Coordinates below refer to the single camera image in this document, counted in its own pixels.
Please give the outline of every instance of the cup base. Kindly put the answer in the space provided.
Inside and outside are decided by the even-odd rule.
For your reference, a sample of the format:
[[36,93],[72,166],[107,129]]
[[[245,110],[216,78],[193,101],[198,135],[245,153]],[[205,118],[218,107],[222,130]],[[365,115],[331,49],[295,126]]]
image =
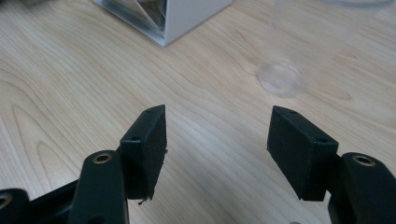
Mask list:
[[303,73],[287,62],[262,64],[257,77],[263,88],[280,97],[293,97],[306,88]]

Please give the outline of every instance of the screw hole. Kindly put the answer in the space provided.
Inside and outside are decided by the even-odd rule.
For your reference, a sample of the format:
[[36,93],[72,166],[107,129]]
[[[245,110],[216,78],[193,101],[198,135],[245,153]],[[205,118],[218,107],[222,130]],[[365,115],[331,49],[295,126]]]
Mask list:
[[140,143],[140,137],[139,136],[134,136],[131,138],[133,143]]
[[5,208],[12,201],[12,194],[3,193],[0,194],[0,210]]
[[108,153],[102,153],[93,158],[93,162],[96,164],[105,163],[111,160],[111,155]]
[[374,166],[375,165],[375,161],[373,161],[372,159],[365,157],[365,156],[354,156],[354,157],[352,157],[352,159],[360,165],[364,165],[364,166]]

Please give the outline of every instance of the table surface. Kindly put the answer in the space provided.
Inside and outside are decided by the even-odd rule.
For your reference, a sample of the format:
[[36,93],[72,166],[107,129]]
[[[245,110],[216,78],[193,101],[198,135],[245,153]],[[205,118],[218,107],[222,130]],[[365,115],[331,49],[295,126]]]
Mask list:
[[273,105],[396,174],[396,6],[283,99],[255,76],[272,1],[236,0],[167,48],[90,0],[21,2],[0,5],[0,189],[34,199],[77,179],[155,105],[169,153],[153,200],[129,201],[131,223],[330,223],[329,195],[299,201],[266,151]]

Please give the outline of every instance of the transparent cup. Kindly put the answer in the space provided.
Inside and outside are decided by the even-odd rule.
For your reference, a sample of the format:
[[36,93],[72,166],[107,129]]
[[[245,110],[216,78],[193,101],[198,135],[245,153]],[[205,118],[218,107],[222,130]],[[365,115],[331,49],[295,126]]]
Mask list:
[[276,0],[257,76],[292,97],[330,62],[373,14],[394,0]]

